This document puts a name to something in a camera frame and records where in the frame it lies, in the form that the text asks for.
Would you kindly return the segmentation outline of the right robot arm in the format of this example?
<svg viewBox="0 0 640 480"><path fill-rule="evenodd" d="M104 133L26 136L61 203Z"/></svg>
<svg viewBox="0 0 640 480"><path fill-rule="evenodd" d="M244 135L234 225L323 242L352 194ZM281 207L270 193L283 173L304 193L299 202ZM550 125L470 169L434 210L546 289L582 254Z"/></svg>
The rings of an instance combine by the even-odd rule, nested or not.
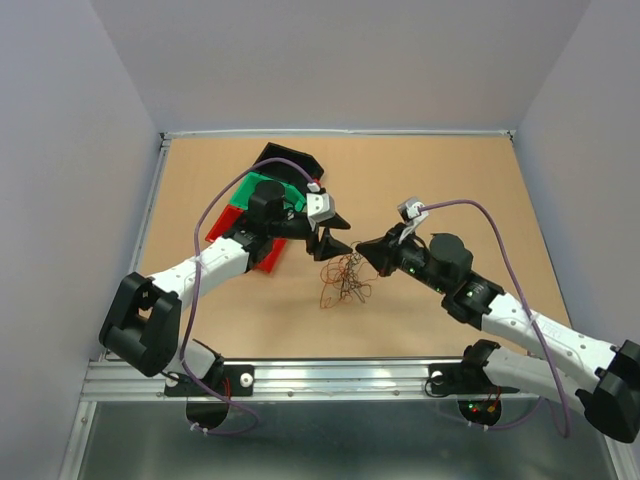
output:
<svg viewBox="0 0 640 480"><path fill-rule="evenodd" d="M639 435L639 345L616 345L575 331L534 310L472 269L463 241L437 233L429 242L405 235L398 224L356 250L383 277L397 270L441 294L456 321L525 349L517 354L479 341L460 366L463 384L529 392L584 415L600 433L632 443Z"/></svg>

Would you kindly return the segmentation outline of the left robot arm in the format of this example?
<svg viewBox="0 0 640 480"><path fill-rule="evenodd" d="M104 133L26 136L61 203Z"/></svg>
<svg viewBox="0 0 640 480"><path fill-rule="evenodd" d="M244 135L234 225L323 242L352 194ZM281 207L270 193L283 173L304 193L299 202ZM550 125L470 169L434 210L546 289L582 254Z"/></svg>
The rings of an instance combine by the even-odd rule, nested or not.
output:
<svg viewBox="0 0 640 480"><path fill-rule="evenodd" d="M180 326L182 313L196 312L201 296L254 269L277 239L304 241L316 261L351 250L331 235L350 227L334 199L315 183L309 188L297 211L287 206L280 182L261 181L247 209L208 247L148 277L138 272L124 277L99 332L100 344L147 377L165 373L175 382L188 379L199 393L215 392L222 384L222 359L192 340L193 328Z"/></svg>

